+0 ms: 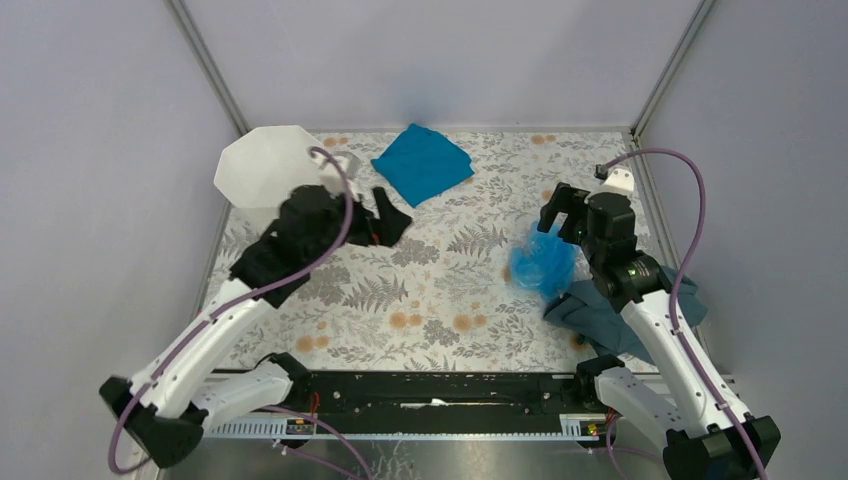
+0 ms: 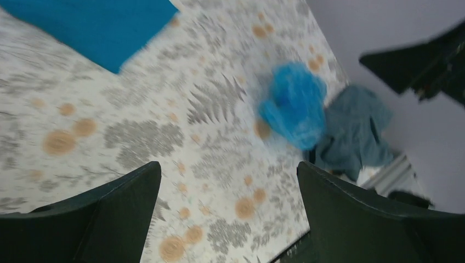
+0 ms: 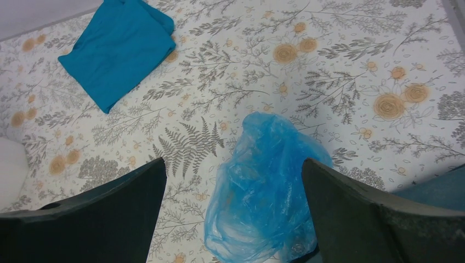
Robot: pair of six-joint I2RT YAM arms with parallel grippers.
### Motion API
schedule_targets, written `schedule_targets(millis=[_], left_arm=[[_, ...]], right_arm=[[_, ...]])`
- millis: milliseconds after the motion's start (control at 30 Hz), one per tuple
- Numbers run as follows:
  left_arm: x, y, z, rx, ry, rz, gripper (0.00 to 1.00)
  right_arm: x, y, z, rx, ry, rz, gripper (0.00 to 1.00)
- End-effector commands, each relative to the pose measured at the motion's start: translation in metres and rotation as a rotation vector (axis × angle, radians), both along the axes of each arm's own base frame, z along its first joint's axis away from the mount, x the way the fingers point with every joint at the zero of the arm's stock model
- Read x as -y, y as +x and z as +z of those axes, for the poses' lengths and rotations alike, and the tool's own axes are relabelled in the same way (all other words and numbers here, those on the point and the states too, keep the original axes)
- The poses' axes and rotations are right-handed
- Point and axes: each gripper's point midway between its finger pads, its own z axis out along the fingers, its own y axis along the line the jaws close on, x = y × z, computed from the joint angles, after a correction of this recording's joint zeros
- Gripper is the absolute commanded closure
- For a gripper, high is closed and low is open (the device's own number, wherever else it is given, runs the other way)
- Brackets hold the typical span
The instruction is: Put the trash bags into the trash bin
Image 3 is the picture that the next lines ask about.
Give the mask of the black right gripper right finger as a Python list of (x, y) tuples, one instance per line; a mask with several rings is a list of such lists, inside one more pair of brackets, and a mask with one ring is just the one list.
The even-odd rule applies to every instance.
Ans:
[(304, 161), (302, 181), (314, 262), (464, 262), (464, 211), (395, 196), (314, 159)]

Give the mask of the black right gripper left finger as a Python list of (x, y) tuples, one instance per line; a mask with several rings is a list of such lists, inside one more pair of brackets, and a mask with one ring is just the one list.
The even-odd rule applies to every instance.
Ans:
[(1, 214), (1, 262), (145, 262), (167, 182), (158, 158), (37, 210)]

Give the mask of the blue plastic trash bag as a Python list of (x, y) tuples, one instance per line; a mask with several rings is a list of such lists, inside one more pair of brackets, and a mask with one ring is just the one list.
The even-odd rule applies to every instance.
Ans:
[(205, 247), (221, 262), (291, 262), (317, 247), (302, 167), (332, 158), (282, 116), (255, 112), (242, 122), (231, 158), (218, 169), (205, 219)]

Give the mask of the white plastic trash bin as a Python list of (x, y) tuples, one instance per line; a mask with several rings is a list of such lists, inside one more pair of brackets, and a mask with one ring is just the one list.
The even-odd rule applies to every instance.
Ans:
[(19, 142), (1, 138), (1, 209), (19, 198), (28, 173), (25, 147)]

